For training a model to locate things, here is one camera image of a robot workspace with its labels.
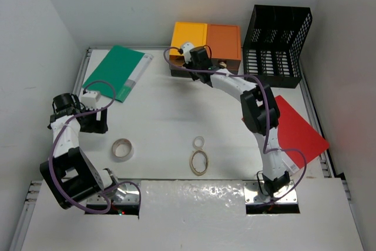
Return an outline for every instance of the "robotic arm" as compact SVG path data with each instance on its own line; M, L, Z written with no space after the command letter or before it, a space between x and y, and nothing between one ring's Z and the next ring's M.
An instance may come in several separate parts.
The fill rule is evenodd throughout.
M223 66L213 66L204 47L195 48L190 42L182 45L180 52L184 55L185 66L187 69L200 71L219 71L226 75L215 73L190 72L193 80L201 80L203 83L225 91L241 103L243 120L247 128L255 135L258 147L260 148L263 161L263 179L264 189L269 196L278 192L283 186L290 183L290 175L286 171L283 162L284 152L274 150L264 153L264 143L266 139L266 109L265 104L258 103L263 101L260 87L255 83L248 82L242 78L231 77L229 70ZM280 111L278 109L274 95L268 85L263 85L265 90L269 115L270 132L266 152L268 149L279 148L277 127Z
M81 103L76 95L64 93L53 99L53 115L50 117L48 128L53 130L53 140L56 139L66 121L73 115L96 109L100 94L88 91L83 94ZM96 113L72 119L67 124L53 152L53 169L63 190L74 201L80 202L105 188L115 185L118 180L109 169L98 172L79 147L79 132L105 133L107 127L107 109L100 112L97 120ZM48 161L39 167L54 197L64 209L72 206L57 190L52 180ZM72 178L64 179L67 173L73 171Z

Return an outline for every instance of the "tape roll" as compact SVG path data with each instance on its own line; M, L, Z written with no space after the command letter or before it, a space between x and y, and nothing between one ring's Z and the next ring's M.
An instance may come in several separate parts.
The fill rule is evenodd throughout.
M205 139L202 136L198 136L193 140L193 147L196 150L202 150L205 144Z
M201 153L204 158L205 158L205 170L203 170L202 172L198 172L194 166L193 166L193 159L194 159L194 156L198 153ZM190 159L189 159L189 166L190 166L190 169L192 170L192 172L196 175L196 176L202 176L204 173L206 173L206 170L207 170L207 167L209 166L209 158L207 157L207 154L204 150L196 150L192 153Z
M121 160L129 160L133 154L134 149L132 143L125 138L118 139L112 145L112 153Z

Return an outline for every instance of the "wire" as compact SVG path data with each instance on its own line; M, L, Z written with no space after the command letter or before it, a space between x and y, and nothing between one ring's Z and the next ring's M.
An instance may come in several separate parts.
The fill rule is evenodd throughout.
M56 136L53 144L52 144L52 149L49 153L49 156L48 156L48 167L49 167L49 173L51 175L51 179L52 179L52 182L53 184L56 186L57 190L59 191L59 193L73 206L87 212L87 213L91 213L91 214L105 214L105 213L108 213L108 211L110 211L111 209L111 201L110 199L104 194L108 191L111 191L111 190L114 190L115 188L117 188L118 186L124 184L124 183L130 183L132 184L133 186L136 187L136 189L139 191L140 193L140 199L139 199L139 209L141 207L141 191L139 189L139 187L133 183L133 182L130 182L130 181L124 181L124 182L120 182L118 183L117 185L115 186L112 186L111 188L109 189L106 189L102 192L99 193L99 195L101 195L101 197L103 197L105 199L105 201L107 202L107 208L104 209L104 210L95 210L95 209L90 209L90 208L87 208L83 205L81 205L80 203L76 202L75 200L73 200L65 191L64 189L61 187L59 181L58 181L58 178L56 177L56 174L55 174L55 171L53 169L53 153L55 151L55 148L59 142L59 139L60 137L62 136L64 130L66 129L67 125L69 124L69 122L73 119L76 119L76 118L79 118L79 117L84 117L84 116L88 116L88 115L91 115L91 114L95 114L95 113L98 113L98 112L101 112L105 109L107 109L108 107L110 107L112 105L112 103L114 103L115 101L115 97L116 97L116 91L115 89L113 88L113 86L106 82L106 81L93 81L91 83L89 83L84 89L83 91L87 90L87 88L91 85L93 85L94 83L104 83L106 85L108 85L112 92L113 92L113 96L112 96L112 100L110 101L110 103L108 103L106 106L100 108L100 109L96 109L96 110L93 110L93 111L90 111L90 112L85 112L85 113L80 113L80 114L77 114L77 115L74 115L72 117L70 117L66 122L65 124L63 125L62 129L59 131L58 135Z
M120 212L119 209L116 208L116 207L113 205L113 202L112 202L112 201L111 201L111 208L112 208L113 210L117 211L117 213Z
M210 46L208 46L208 44L205 44L203 47L208 47L209 48L209 51L210 51L210 60L212 59L212 56L213 56L213 53L212 53L212 49Z
M173 66L175 69L179 69L181 71L186 71L186 72L195 72L195 73L210 73L210 74L216 74L216 75L223 75L223 76L227 76L226 73L221 73L220 70L219 71L210 71L210 70L194 70L194 69L186 69L186 68L183 68L183 67L179 67L179 66L175 66L172 62L170 62L170 60L167 58L166 56L166 53L167 51L171 50L171 49L176 49L176 50L180 50L179 48L177 47L169 47L169 48L166 48L164 51L163 51L163 57L165 59L165 61L170 65L170 66ZM268 141L269 141L269 134L270 134L270 111L269 111L269 104L268 104L268 100L267 100L267 97L266 97L266 93L265 93L265 89L263 88L263 84L261 83L261 81L254 75L229 75L230 77L232 78L250 78L254 81L256 81L256 83L259 85L260 87L260 90L261 90L261 94L263 96L263 101L264 101L264 106L265 106L265 110L266 110L266 134L265 134L265 143L264 143L264 147L263 147L263 153L264 154L268 154L272 151L278 151L278 150L281 150L283 152L289 152L289 151L295 151L295 152L298 152L303 160L304 160L304 170L303 170L303 173L301 174L300 178L298 181L296 181L295 185L285 194L283 195L282 197L280 198L274 198L273 200L267 202L267 203L264 203L264 204L260 204L260 205L257 205L256 207L263 207L263 206L268 206L268 205L273 205L276 201L280 200L281 198L285 197L286 195L288 195L291 191L293 191L297 186L298 184L301 182L301 180L303 179L306 171L307 171L307 160L306 160L306 157L304 156L304 154L302 153L301 150L297 149L297 148L289 148L289 149L282 149L282 148L271 148L269 150L266 149L267 145L268 145Z
M259 173L261 173L261 172L262 172L262 170L260 170L260 171L258 171L258 172L256 173L257 184L258 184L258 187L260 188L260 192L261 192L261 194L264 195L264 196L268 196L267 194L264 194L263 189L262 189L262 187L261 187L261 182L260 182L260 178L259 178Z
M81 110L86 110L86 106L82 102L80 102L80 105L81 105Z

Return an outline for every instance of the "small ring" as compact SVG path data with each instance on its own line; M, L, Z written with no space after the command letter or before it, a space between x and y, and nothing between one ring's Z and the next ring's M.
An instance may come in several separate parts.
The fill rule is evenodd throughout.
M194 166L193 166L193 158L194 156L197 154L197 153L201 153L204 158L205 158L205 170L203 170L202 172L198 172ZM206 170L207 170L207 167L209 166L209 158L207 157L207 154L204 150L197 150L197 151L194 151L189 159L189 166L190 166L190 169L192 170L192 172L196 175L196 176L202 176L204 173L206 173Z
M126 152L121 152L121 151L117 150L120 145L126 145L129 148L129 152L126 153ZM125 139L125 138L118 139L112 145L112 153L116 157L118 157L119 159L128 160L133 156L134 152L135 151L133 150L133 146L132 146L131 142L128 139Z
M196 141L201 141L202 142L202 145L201 146L198 146L196 145ZM205 144L205 139L202 137L202 136L198 136L196 137L194 140L193 140L193 147L197 150L202 150L202 148L204 147L204 144Z

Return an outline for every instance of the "green folder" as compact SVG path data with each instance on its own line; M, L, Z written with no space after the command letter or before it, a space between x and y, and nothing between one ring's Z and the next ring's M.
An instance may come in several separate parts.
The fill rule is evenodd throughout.
M152 55L115 45L82 87L98 80L109 82L115 88L116 100L124 102L152 59ZM113 96L111 88L104 83L95 83L88 89Z

